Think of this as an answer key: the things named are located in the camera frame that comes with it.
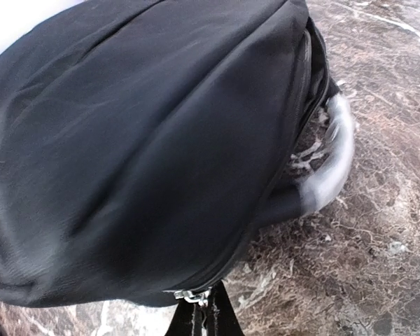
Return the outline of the black student backpack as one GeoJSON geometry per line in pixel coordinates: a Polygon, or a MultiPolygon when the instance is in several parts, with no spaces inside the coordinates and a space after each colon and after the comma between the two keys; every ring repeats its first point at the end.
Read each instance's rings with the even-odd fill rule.
{"type": "Polygon", "coordinates": [[[305,1],[86,1],[0,54],[0,300],[175,305],[240,335],[223,278],[354,154],[305,1]]]}

